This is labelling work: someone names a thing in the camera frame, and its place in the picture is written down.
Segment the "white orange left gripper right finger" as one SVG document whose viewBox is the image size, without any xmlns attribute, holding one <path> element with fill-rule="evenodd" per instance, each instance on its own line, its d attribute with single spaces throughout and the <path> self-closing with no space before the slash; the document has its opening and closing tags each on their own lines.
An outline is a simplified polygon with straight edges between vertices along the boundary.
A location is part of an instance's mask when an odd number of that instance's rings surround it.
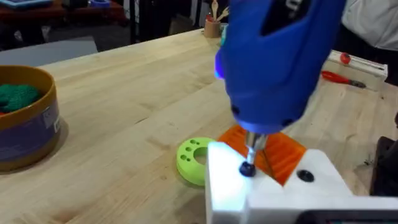
<svg viewBox="0 0 398 224">
<path fill-rule="evenodd" d="M 248 162 L 266 172 L 252 181 L 253 195 L 353 195 L 324 152 L 306 149 L 282 133 L 270 136 L 249 133 Z"/>
</svg>

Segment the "white orange left gripper left finger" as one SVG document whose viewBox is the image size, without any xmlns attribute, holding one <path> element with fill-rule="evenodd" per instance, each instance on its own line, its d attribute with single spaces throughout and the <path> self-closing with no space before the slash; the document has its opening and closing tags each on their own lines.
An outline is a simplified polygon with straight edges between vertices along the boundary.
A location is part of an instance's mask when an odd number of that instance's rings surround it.
<svg viewBox="0 0 398 224">
<path fill-rule="evenodd" d="M 276 137 L 268 149 L 257 153 L 256 174 L 243 176 L 239 168 L 246 160 L 245 130 L 238 125 L 229 128 L 217 142 L 208 145 L 206 161 L 206 222 L 246 223 L 247 198 L 260 187 L 273 192 L 282 190 L 282 173 L 277 170 Z"/>
</svg>

